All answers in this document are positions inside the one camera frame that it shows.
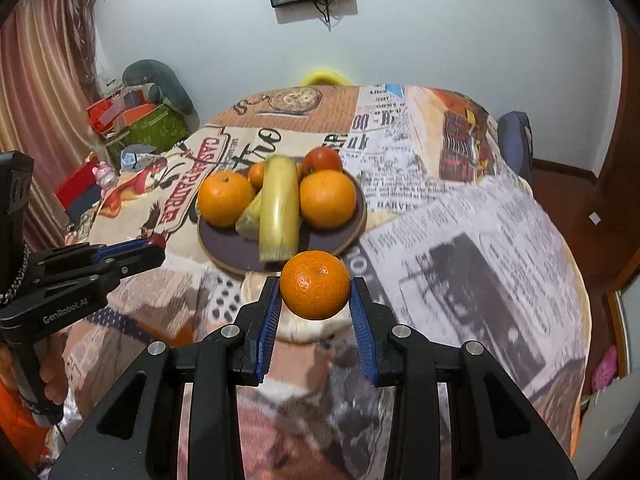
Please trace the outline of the left hand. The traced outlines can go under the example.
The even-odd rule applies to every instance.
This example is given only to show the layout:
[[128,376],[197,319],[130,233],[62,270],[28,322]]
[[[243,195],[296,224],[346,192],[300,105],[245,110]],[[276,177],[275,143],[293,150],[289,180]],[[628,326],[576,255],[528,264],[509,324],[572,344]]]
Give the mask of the left hand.
[[62,405],[68,393],[68,380],[63,359],[63,343],[59,334],[48,339],[48,352],[41,363],[40,377],[44,394],[56,405]]

